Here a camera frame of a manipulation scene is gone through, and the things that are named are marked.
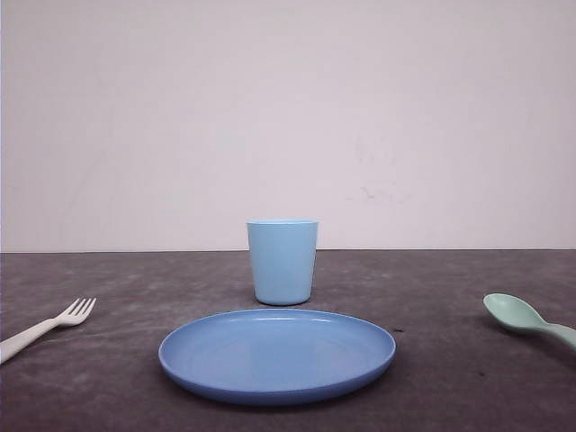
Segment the light blue plastic cup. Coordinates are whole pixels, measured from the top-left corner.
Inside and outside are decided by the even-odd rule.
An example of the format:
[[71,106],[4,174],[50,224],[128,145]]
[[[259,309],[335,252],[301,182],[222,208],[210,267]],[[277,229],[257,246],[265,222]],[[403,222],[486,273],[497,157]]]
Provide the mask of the light blue plastic cup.
[[316,220],[250,220],[249,257],[255,296],[274,306],[311,297],[319,223]]

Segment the blue plastic plate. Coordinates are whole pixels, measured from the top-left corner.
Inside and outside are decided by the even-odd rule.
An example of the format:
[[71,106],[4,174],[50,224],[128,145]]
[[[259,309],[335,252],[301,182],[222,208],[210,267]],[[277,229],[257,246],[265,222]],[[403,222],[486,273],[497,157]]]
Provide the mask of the blue plastic plate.
[[193,320],[158,349],[165,374],[213,401],[288,406],[333,399],[378,379],[396,341],[385,329],[320,310],[236,310]]

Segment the white plastic fork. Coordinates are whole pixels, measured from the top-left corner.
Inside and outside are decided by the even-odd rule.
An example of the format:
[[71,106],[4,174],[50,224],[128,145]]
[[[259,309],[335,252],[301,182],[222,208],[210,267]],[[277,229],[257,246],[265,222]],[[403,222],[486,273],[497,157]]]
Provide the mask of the white plastic fork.
[[1,364],[6,363],[27,346],[56,328],[69,328],[82,324],[93,310],[97,299],[76,299],[54,318],[33,325],[1,342]]

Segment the mint green plastic spoon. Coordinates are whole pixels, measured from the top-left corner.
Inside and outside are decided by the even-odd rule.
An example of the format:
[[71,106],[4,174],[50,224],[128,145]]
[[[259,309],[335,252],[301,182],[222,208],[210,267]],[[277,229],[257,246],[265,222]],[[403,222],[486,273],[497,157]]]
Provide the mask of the mint green plastic spoon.
[[490,293],[482,299],[489,314],[505,329],[520,334],[542,333],[575,349],[575,329],[546,321],[522,299],[505,293]]

